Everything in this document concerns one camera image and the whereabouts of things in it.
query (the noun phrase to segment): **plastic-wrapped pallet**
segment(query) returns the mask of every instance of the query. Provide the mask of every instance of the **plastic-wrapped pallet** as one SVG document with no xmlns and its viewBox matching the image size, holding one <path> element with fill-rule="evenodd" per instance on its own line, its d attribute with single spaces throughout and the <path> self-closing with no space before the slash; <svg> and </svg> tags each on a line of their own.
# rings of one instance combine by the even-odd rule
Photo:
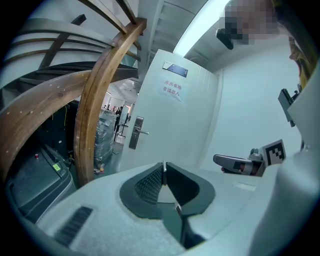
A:
<svg viewBox="0 0 320 256">
<path fill-rule="evenodd" d="M 100 112 L 94 142 L 94 163 L 98 168 L 112 155 L 116 117 L 117 115 L 109 110 Z"/>
</svg>

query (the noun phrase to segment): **paper sign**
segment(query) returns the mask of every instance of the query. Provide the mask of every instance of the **paper sign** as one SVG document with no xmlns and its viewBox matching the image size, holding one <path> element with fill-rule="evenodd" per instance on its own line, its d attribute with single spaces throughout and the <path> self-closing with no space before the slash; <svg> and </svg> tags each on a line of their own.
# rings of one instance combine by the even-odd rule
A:
<svg viewBox="0 0 320 256">
<path fill-rule="evenodd" d="M 282 139 L 262 147 L 265 167 L 281 164 L 286 158 L 285 146 Z"/>
<path fill-rule="evenodd" d="M 187 94 L 188 86 L 172 79 L 162 78 L 158 86 L 158 92 L 168 98 L 183 102 Z"/>
<path fill-rule="evenodd" d="M 54 164 L 54 165 L 53 165 L 53 168 L 54 168 L 56 171 L 60 171 L 60 167 L 59 167 L 59 165 L 57 165 L 57 164 Z"/>
</svg>

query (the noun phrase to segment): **fluorescent light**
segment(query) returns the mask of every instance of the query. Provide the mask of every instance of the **fluorescent light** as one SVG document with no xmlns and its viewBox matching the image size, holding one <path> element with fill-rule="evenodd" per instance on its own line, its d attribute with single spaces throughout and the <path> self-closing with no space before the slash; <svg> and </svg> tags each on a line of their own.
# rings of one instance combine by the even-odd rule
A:
<svg viewBox="0 0 320 256">
<path fill-rule="evenodd" d="M 186 28 L 173 53 L 184 57 L 195 43 L 219 20 L 230 0 L 208 0 Z"/>
</svg>

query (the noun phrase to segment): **white door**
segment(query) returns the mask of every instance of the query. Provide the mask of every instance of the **white door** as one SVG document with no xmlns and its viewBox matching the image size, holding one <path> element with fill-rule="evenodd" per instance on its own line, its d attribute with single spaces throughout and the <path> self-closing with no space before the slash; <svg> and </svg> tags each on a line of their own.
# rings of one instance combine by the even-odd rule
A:
<svg viewBox="0 0 320 256">
<path fill-rule="evenodd" d="M 169 62 L 187 76 L 163 69 Z M 195 166 L 208 134 L 216 102 L 218 78 L 199 65 L 158 50 L 145 76 L 131 115 L 120 170 L 162 162 Z M 143 118 L 136 148 L 129 148 L 137 117 Z"/>
</svg>

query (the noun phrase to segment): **wooden railing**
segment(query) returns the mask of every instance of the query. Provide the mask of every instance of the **wooden railing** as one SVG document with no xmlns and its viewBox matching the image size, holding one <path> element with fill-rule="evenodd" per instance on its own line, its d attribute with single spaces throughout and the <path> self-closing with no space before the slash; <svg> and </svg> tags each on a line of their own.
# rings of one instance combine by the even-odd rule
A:
<svg viewBox="0 0 320 256">
<path fill-rule="evenodd" d="M 14 46 L 17 46 L 47 41 L 46 39 L 54 41 L 51 48 L 45 50 L 46 56 L 40 65 L 43 67 L 50 65 L 57 51 L 62 50 L 60 47 L 63 42 L 71 41 L 67 39 L 69 35 L 89 38 L 105 44 L 105 47 L 92 70 L 75 72 L 40 83 L 21 94 L 0 112 L 0 173 L 3 183 L 16 155 L 31 134 L 54 112 L 80 95 L 74 131 L 76 172 L 80 186 L 94 179 L 95 134 L 104 96 L 125 54 L 139 60 L 136 54 L 129 51 L 129 48 L 132 44 L 141 48 L 137 38 L 147 26 L 145 19 L 136 18 L 133 15 L 127 1 L 116 1 L 131 21 L 127 26 L 123 26 L 99 1 L 80 0 L 119 29 L 119 34 L 113 40 L 79 27 L 75 22 L 70 24 L 49 19 L 29 19 L 26 26 L 22 28 L 20 35 L 41 32 L 61 33 L 58 38 L 35 38 L 14 43 Z"/>
</svg>

